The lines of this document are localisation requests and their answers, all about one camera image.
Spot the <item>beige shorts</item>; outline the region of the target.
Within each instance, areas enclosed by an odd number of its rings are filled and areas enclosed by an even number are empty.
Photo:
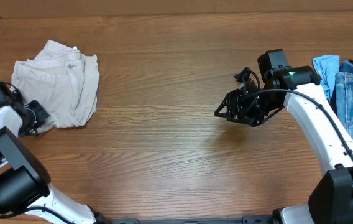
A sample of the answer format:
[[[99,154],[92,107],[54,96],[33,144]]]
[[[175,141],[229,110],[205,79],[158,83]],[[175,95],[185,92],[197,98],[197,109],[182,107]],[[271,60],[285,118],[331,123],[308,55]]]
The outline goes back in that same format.
[[[39,132],[84,126],[97,108],[98,58],[49,40],[34,59],[15,62],[11,83],[49,114]]]

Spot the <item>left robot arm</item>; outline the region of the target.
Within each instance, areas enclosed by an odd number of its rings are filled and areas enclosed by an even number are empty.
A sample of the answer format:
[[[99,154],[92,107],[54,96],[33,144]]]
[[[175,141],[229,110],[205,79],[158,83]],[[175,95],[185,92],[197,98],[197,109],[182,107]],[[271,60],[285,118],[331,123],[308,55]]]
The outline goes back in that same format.
[[[37,134],[48,117],[38,101],[27,102],[13,84],[0,82],[0,219],[26,214],[50,223],[107,223],[101,213],[56,189],[18,139]]]

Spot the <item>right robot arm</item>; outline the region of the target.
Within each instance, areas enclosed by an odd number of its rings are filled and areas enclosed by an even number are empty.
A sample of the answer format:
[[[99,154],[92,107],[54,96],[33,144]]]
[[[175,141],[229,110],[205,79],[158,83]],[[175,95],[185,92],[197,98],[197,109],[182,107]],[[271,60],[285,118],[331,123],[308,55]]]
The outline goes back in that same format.
[[[250,68],[235,74],[239,87],[215,110],[217,117],[257,127],[281,110],[304,132],[322,178],[302,205],[278,208],[244,223],[353,223],[353,139],[326,100],[319,77],[309,66],[292,67],[282,49],[268,50]]]

